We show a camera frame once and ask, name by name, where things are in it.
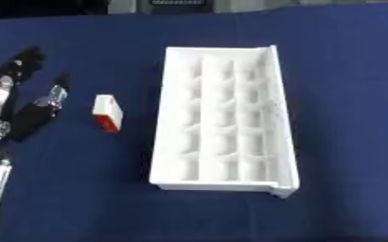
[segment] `white plastic ice cube tray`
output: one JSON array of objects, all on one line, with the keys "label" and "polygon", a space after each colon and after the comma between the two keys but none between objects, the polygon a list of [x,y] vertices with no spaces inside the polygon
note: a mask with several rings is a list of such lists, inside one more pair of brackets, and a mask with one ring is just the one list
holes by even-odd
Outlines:
[{"label": "white plastic ice cube tray", "polygon": [[298,189],[275,46],[167,49],[150,182],[281,198]]}]

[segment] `red stripe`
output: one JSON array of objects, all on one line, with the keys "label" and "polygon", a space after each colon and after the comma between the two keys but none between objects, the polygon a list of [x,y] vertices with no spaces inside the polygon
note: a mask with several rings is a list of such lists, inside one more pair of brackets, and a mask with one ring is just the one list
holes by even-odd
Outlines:
[{"label": "red stripe", "polygon": [[112,118],[105,114],[96,114],[94,115],[96,121],[101,125],[101,127],[109,132],[117,132],[119,129],[112,121]]}]

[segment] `small box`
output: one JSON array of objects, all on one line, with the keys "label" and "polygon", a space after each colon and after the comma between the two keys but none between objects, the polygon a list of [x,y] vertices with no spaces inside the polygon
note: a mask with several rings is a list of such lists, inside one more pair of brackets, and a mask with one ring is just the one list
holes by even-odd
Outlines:
[{"label": "small box", "polygon": [[120,131],[123,112],[112,95],[97,95],[93,116],[109,132]]}]

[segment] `robotic hand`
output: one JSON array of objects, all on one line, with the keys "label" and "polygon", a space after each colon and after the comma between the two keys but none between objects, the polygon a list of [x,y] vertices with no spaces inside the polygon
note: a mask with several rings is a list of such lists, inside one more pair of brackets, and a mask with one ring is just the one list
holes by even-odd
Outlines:
[{"label": "robotic hand", "polygon": [[[0,150],[8,139],[22,142],[40,127],[52,121],[68,96],[68,75],[56,78],[49,94],[14,113],[18,86],[25,83],[43,65],[38,46],[30,47],[0,66]],[[0,152],[0,200],[11,171],[9,158]]]}]

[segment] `table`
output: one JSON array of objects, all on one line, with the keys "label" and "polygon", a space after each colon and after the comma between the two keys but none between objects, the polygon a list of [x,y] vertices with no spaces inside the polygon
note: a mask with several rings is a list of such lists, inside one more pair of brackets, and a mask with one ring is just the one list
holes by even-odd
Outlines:
[{"label": "table", "polygon": [[[39,44],[22,103],[71,74],[62,115],[10,147],[0,242],[358,241],[388,238],[388,4],[241,14],[0,20],[0,63]],[[162,191],[148,184],[165,47],[277,44],[301,188]],[[90,109],[114,94],[121,133]]]}]

